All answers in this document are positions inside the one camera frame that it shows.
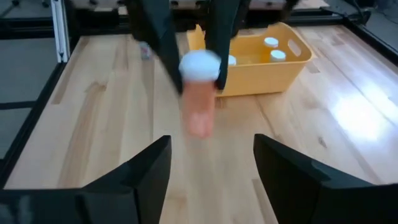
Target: white lid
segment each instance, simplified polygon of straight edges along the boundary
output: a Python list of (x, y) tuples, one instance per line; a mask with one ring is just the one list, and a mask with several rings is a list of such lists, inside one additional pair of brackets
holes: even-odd
[(228, 56), (228, 65), (236, 65), (236, 58), (234, 56)]
[(217, 80), (221, 59), (210, 50), (191, 50), (180, 62), (182, 78), (190, 81), (207, 82)]
[(267, 37), (264, 39), (264, 44), (268, 47), (278, 47), (279, 41), (273, 37)]
[(272, 50), (271, 60), (273, 62), (284, 62), (286, 60), (286, 54), (281, 50)]

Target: small bottle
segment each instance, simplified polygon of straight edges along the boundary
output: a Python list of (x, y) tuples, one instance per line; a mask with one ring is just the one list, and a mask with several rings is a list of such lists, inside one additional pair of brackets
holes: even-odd
[(139, 46), (141, 49), (141, 59), (148, 60), (152, 56), (152, 50), (147, 42), (139, 42)]
[(264, 45), (270, 48), (277, 48), (279, 46), (279, 41), (273, 37), (266, 37), (264, 39)]
[(286, 61), (286, 54), (281, 50), (271, 51), (271, 62), (284, 62)]
[(228, 65), (236, 65), (236, 57), (229, 55), (228, 56)]
[(263, 63), (269, 63), (270, 62), (270, 55), (271, 51), (275, 50), (279, 46), (279, 41), (276, 38), (273, 37), (267, 37), (264, 39), (264, 52), (262, 53), (262, 62)]
[(212, 134), (216, 85), (221, 59), (210, 50), (192, 50), (181, 59), (184, 82), (182, 118), (185, 129), (199, 138)]

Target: wooden surface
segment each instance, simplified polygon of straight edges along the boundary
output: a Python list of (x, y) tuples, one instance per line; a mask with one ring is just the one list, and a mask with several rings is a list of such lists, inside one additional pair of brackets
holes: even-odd
[(128, 35), (83, 37), (6, 188), (84, 186), (164, 134), (173, 156), (161, 223), (275, 223), (255, 133), (372, 183), (397, 182), (398, 68), (344, 27), (298, 33), (315, 58), (289, 90), (218, 100), (207, 141), (184, 135), (158, 60), (142, 61)]

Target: yellow plastic bin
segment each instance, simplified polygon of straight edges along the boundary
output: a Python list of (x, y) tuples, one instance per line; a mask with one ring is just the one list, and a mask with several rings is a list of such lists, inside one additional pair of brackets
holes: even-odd
[[(187, 33), (190, 50), (205, 48), (204, 33), (197, 26)], [(279, 46), (286, 54), (286, 61), (271, 62), (271, 49), (264, 45), (266, 37), (278, 39)], [(229, 54), (237, 64), (228, 67), (224, 91), (219, 96), (238, 96), (260, 93), (282, 92), (299, 75), (305, 64), (311, 60), (312, 51), (288, 25), (278, 23), (269, 26), (259, 35), (238, 35), (231, 40)]]

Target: gray floor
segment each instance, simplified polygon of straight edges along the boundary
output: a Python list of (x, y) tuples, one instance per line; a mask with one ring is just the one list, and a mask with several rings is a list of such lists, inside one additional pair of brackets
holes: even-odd
[[(0, 40), (0, 103), (36, 100), (57, 64), (54, 39)], [(0, 159), (30, 109), (0, 110)]]
[[(338, 12), (356, 12), (355, 7), (343, 0), (325, 1)], [(398, 0), (377, 0), (376, 2), (382, 4), (379, 5), (378, 9), (372, 11), (372, 16), (366, 27), (391, 47), (398, 49)], [(389, 20), (380, 12), (387, 15), (394, 15), (395, 18), (389, 17)]]
[(54, 39), (0, 40), (0, 103), (36, 100), (57, 64)]
[(0, 110), (0, 159), (9, 149), (30, 109)]
[[(11, 5), (11, 0), (0, 0), (0, 12)], [(51, 17), (51, 7), (44, 8), (41, 0), (20, 0), (19, 6), (15, 7), (5, 18), (31, 18)]]

